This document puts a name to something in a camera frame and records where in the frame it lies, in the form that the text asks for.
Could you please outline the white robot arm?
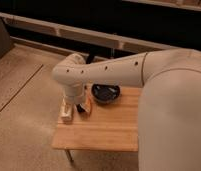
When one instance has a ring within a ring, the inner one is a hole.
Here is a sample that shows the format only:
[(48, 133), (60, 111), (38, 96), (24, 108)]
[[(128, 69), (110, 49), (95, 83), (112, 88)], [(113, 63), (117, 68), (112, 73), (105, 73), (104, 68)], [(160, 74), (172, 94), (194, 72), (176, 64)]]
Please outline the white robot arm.
[(86, 115), (92, 111), (91, 100), (85, 90), (87, 83), (113, 86), (142, 87), (142, 67), (147, 53), (87, 64), (85, 59), (73, 53), (59, 62), (52, 76), (63, 88), (60, 117), (64, 123), (73, 120), (75, 106)]

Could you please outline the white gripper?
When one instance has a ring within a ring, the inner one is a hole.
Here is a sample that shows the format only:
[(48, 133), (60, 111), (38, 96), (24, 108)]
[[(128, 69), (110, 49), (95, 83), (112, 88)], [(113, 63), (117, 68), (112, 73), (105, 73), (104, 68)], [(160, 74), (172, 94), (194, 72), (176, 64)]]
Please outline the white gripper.
[(62, 99), (61, 120), (64, 124), (71, 124), (72, 123), (73, 110), (74, 110), (74, 105), (71, 103), (68, 103), (65, 99)]

